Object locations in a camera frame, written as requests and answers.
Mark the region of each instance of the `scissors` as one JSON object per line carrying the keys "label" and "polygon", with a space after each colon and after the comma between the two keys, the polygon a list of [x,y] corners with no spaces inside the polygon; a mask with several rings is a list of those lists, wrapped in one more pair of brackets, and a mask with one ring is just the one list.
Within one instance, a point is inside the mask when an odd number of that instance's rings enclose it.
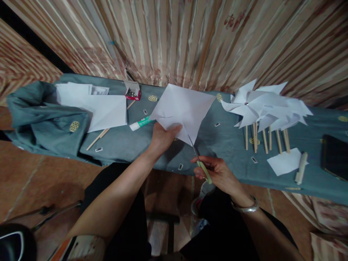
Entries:
{"label": "scissors", "polygon": [[207,171],[207,168],[206,168],[206,166],[204,165],[204,163],[203,162],[201,162],[200,160],[199,160],[199,158],[198,158],[198,153],[197,153],[197,151],[196,151],[196,149],[195,149],[195,147],[194,147],[194,145],[193,145],[193,143],[192,143],[192,140],[191,140],[191,138],[190,138],[190,136],[188,136],[188,138],[189,138],[189,140],[190,140],[190,142],[191,142],[191,146],[192,146],[192,148],[193,148],[193,151],[194,151],[194,153],[195,153],[195,155],[196,155],[196,157],[197,157],[197,161],[196,161],[196,163],[197,163],[197,166],[198,167],[201,167],[202,169],[203,169],[203,171],[204,171],[204,173],[206,174],[206,181],[208,181],[208,184],[211,184],[212,182],[211,182],[211,178],[210,178],[210,175],[209,175],[209,172]]}

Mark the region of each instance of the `person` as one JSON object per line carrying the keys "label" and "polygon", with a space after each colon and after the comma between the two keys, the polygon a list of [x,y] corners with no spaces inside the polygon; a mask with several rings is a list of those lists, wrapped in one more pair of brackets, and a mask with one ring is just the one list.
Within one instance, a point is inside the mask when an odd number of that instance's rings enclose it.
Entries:
{"label": "person", "polygon": [[[151,259],[140,188],[181,128],[166,131],[155,123],[149,147],[133,163],[105,168],[86,188],[80,218],[49,260]],[[199,159],[216,186],[193,203],[208,225],[169,260],[304,260],[285,226],[258,208],[223,159]],[[205,177],[200,167],[194,173]]]}

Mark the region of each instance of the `scissor handle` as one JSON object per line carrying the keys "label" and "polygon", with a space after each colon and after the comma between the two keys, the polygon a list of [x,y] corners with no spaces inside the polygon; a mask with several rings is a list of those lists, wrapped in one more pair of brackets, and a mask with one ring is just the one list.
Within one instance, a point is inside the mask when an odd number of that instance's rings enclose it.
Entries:
{"label": "scissor handle", "polygon": [[204,173],[206,174],[207,177],[205,179],[206,179],[206,181],[208,181],[208,184],[211,184],[212,182],[211,182],[209,172],[207,171],[207,168],[204,166],[203,162],[197,161],[196,163],[197,163],[197,166],[201,167],[203,169]]}

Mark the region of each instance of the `left hand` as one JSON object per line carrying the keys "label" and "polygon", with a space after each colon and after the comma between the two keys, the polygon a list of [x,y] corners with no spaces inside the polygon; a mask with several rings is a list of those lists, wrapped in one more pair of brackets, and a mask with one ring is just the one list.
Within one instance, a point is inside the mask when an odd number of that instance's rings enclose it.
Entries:
{"label": "left hand", "polygon": [[173,142],[175,136],[181,131],[182,125],[178,125],[170,130],[165,130],[158,122],[153,126],[153,134],[149,151],[161,156]]}

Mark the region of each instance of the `wrist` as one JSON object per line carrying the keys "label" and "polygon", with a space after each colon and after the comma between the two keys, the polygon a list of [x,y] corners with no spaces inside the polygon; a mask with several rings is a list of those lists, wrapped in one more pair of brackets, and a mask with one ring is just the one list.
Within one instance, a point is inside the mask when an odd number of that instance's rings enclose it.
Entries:
{"label": "wrist", "polygon": [[242,188],[229,195],[231,200],[241,208],[251,207],[254,204],[254,199]]}
{"label": "wrist", "polygon": [[161,157],[162,153],[158,153],[158,151],[152,148],[150,145],[148,149],[144,152],[144,155],[149,161],[155,164]]}

